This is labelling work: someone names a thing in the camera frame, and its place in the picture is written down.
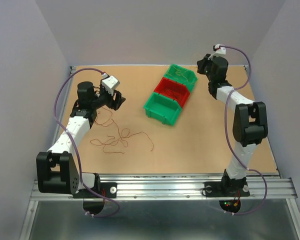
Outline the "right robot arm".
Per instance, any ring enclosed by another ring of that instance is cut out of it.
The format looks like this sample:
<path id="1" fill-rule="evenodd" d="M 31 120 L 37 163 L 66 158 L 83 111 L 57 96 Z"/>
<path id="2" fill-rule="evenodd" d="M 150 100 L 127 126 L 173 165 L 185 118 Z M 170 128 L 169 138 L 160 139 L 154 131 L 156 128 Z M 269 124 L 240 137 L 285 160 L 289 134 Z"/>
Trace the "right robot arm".
<path id="1" fill-rule="evenodd" d="M 257 146 L 268 136 L 267 110 L 264 102 L 255 102 L 240 94 L 228 81 L 229 63 L 222 56 L 206 54 L 197 61 L 197 72 L 208 79 L 208 91 L 214 99 L 233 110 L 232 134 L 235 146 L 232 159 L 220 181 L 204 182 L 203 195 L 216 197 L 248 197 L 247 172 Z"/>

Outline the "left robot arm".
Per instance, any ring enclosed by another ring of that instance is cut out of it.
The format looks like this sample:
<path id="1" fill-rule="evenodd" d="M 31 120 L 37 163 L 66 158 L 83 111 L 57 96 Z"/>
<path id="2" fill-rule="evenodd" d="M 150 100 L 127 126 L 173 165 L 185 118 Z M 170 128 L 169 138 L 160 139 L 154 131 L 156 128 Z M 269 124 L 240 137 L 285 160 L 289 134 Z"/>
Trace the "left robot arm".
<path id="1" fill-rule="evenodd" d="M 75 195 L 85 192 L 90 197 L 101 193 L 99 175 L 80 172 L 74 156 L 95 123 L 97 110 L 106 106 L 116 111 L 126 100 L 117 90 L 119 84 L 114 76 L 109 76 L 101 80 L 99 90 L 89 81 L 77 85 L 77 100 L 65 129 L 48 151 L 36 157 L 37 184 L 41 193 Z"/>

